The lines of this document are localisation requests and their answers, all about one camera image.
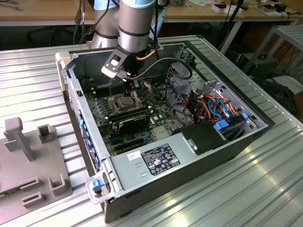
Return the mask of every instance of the black label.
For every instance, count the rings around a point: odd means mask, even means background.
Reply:
[[[172,167],[180,165],[177,156],[172,151],[168,143],[145,151],[141,153],[141,156],[150,170],[150,173],[154,176],[163,173]]]

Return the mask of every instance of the blue wire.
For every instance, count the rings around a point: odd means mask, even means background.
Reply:
[[[216,99],[216,100],[219,100],[219,102],[222,104],[222,106],[224,107],[224,110],[227,112],[227,114],[228,114],[229,116],[233,116],[233,114],[226,108],[226,105],[224,104],[224,102],[223,102],[221,99],[219,99],[219,98],[217,98],[217,97],[213,97],[213,98]],[[222,120],[222,117],[221,117],[219,114],[215,113],[215,112],[213,111],[213,109],[212,109],[211,100],[212,100],[213,98],[210,98],[210,99],[208,100],[208,108],[209,108],[210,112],[212,112],[213,115],[218,116],[218,117],[220,118],[220,120]]]

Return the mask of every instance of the motherboard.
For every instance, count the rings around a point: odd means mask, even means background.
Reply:
[[[159,90],[146,82],[131,96],[86,96],[111,155],[115,156],[166,138],[184,125],[168,107]]]

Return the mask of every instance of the wire bundle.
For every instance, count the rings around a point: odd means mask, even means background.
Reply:
[[[219,104],[223,107],[224,111],[229,115],[229,116],[235,116],[238,113],[234,110],[232,104],[230,103],[230,100],[227,98],[224,98],[222,96],[214,96],[211,94],[206,94],[203,95],[201,99],[197,99],[197,102],[202,104],[201,110],[199,112],[199,119],[198,122],[200,122],[201,117],[204,117],[205,120],[211,120],[212,122],[215,122],[217,120],[222,120],[223,117],[216,112],[216,106],[219,105],[217,104],[217,101]],[[183,104],[183,108],[187,108],[189,103],[189,99]]]

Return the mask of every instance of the copper pipe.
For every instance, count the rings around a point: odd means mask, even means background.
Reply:
[[[144,57],[136,57],[136,59],[138,60],[138,61],[143,61],[143,60],[146,60],[146,59],[148,59],[149,57],[152,57],[154,54],[156,53],[156,51],[155,50],[152,50],[149,54],[147,54],[146,56],[144,56]]]

